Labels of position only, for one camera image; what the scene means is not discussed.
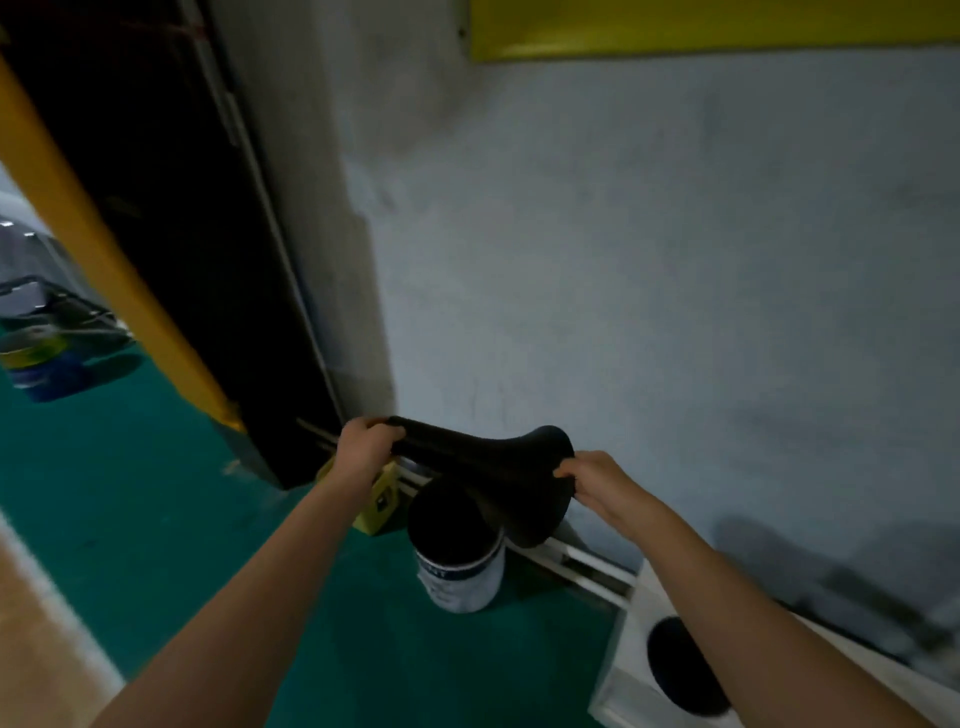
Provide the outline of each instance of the gray wall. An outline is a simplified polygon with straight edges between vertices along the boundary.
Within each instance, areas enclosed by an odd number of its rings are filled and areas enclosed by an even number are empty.
[[[776,595],[960,624],[960,51],[481,67],[440,2],[214,5],[348,409],[560,425]]]

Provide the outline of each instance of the bicycle saddle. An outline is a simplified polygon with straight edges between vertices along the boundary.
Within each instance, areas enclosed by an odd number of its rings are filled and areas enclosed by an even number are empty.
[[[522,437],[486,440],[463,432],[391,417],[406,429],[393,453],[463,483],[491,525],[502,525],[521,548],[539,546],[560,525],[573,497],[573,478],[554,469],[573,456],[559,427],[538,427]]]

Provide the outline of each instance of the forearm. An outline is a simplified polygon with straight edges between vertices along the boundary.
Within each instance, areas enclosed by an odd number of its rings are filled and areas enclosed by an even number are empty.
[[[349,485],[331,476],[315,486],[117,696],[96,728],[263,725],[337,547],[362,506],[363,489]]]
[[[929,726],[637,489],[631,536],[748,726]]]

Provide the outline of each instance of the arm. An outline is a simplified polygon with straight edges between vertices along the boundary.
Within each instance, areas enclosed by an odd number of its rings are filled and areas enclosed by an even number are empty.
[[[556,475],[573,475],[577,499],[640,547],[745,725],[930,728],[605,452],[578,452]]]
[[[400,427],[350,421],[330,475],[107,705],[94,728],[262,726],[337,548],[401,437]]]

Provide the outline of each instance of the hand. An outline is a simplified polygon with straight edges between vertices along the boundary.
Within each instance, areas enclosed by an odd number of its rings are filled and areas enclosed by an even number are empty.
[[[382,418],[350,420],[340,433],[330,477],[362,483],[369,490],[376,474],[390,461],[390,448],[406,434],[403,427],[384,425]]]
[[[553,474],[576,478],[577,500],[631,541],[643,510],[658,502],[602,450],[578,450]]]

